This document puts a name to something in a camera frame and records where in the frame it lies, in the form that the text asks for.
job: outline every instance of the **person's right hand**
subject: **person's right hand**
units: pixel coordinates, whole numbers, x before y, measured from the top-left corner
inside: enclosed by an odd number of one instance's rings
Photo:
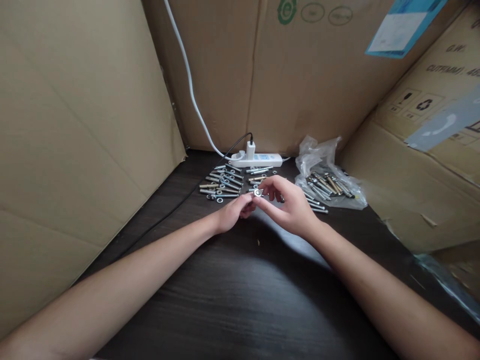
[[[263,180],[258,189],[263,190],[263,195],[268,195],[270,201],[276,198],[280,202],[280,194],[283,196],[285,204],[281,208],[262,197],[254,197],[253,203],[289,233],[306,239],[312,231],[319,230],[322,222],[315,216],[300,187],[275,175]]]

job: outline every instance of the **hand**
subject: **hand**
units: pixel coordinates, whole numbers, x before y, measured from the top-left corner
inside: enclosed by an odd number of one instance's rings
[[[262,197],[255,197],[253,203],[289,233],[306,239],[322,224],[310,208],[302,189],[287,179],[271,176],[262,181],[258,188],[263,190],[263,195],[269,196],[270,201],[276,198],[280,202],[280,194],[283,196],[285,204],[281,208]]]
[[[248,218],[256,208],[255,204],[252,203],[252,197],[253,194],[251,193],[241,195],[214,212],[212,216],[215,216],[217,229],[215,234],[224,233],[233,228],[239,217],[242,219]]]

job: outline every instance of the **recycling symbol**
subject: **recycling symbol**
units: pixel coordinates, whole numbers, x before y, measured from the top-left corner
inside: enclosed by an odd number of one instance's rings
[[[297,0],[280,0],[277,11],[280,24],[289,24],[297,12]]]
[[[427,108],[430,106],[430,104],[431,104],[432,102],[433,102],[433,100],[427,99],[427,100],[422,101],[421,103],[419,103],[419,104],[416,106],[416,108],[417,108],[418,110],[420,110],[420,111],[425,110],[425,109],[427,109]]]

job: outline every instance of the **power strip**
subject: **power strip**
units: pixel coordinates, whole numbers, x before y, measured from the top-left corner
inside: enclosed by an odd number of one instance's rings
[[[280,154],[275,153],[255,153],[255,142],[247,142],[246,152],[240,150],[239,153],[231,156],[230,164],[236,168],[247,167],[269,167],[279,168],[284,163]]]

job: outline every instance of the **cardboard wall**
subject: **cardboard wall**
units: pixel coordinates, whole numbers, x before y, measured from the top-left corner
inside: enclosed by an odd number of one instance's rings
[[[0,338],[185,156],[140,1],[0,3]]]
[[[479,59],[480,5],[473,1],[370,115],[342,154],[342,165],[360,179],[369,204],[415,253],[480,239],[479,118],[428,151],[406,143],[417,131],[432,136],[423,126],[450,114],[451,106],[477,91]],[[432,65],[445,71],[432,71]],[[464,116],[457,115],[458,121]]]
[[[279,20],[282,2],[170,0],[198,107],[223,151],[248,131],[260,152],[297,154],[307,134],[319,141],[341,135],[343,146],[466,3],[448,1],[405,58],[391,59],[365,51],[393,0],[329,1],[315,7],[314,21],[308,18],[313,3],[297,0],[288,23]],[[143,4],[183,139],[211,150],[164,3]],[[351,14],[342,24],[333,18],[339,6]]]

